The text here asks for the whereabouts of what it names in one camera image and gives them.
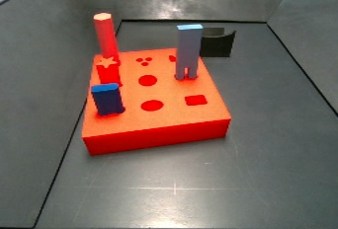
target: blue block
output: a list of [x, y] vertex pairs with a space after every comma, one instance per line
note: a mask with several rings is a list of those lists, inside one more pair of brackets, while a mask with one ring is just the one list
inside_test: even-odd
[[91, 95], [99, 115], [121, 114], [125, 112], [121, 88], [118, 83], [94, 85]]
[[202, 40], [202, 25], [183, 25], [178, 28], [178, 45], [177, 45], [177, 62], [175, 62], [175, 79], [185, 78], [185, 69], [187, 77], [197, 78], [198, 57]]

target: red shape sorter box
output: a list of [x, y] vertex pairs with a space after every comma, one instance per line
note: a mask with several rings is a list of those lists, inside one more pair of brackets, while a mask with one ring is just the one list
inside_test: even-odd
[[[226, 135], [231, 116], [198, 59], [197, 79], [175, 80], [175, 49], [121, 52], [126, 111], [101, 116], [89, 91], [82, 138], [91, 155]], [[90, 87], [101, 84], [94, 57]]]

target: black object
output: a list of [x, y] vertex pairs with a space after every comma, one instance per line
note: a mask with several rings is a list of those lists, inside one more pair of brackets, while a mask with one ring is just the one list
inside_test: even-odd
[[225, 28], [205, 28], [201, 42], [201, 57], [230, 57], [237, 31], [225, 34]]

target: circular hole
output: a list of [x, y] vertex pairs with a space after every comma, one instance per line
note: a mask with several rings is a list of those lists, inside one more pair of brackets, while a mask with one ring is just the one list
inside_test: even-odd
[[159, 100], [150, 100], [142, 103], [142, 109], [147, 112], [158, 111], [165, 106], [165, 103]]
[[158, 82], [158, 78], [154, 75], [145, 75], [139, 79], [139, 83], [143, 86], [153, 86]]
[[169, 56], [169, 60], [170, 60], [171, 62], [175, 62], [175, 56], [174, 56], [174, 55], [170, 55], [170, 56]]

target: square hole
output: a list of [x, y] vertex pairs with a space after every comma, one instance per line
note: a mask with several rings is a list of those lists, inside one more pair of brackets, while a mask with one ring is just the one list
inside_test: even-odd
[[185, 97], [185, 102], [189, 106], [201, 106], [207, 104], [205, 95]]

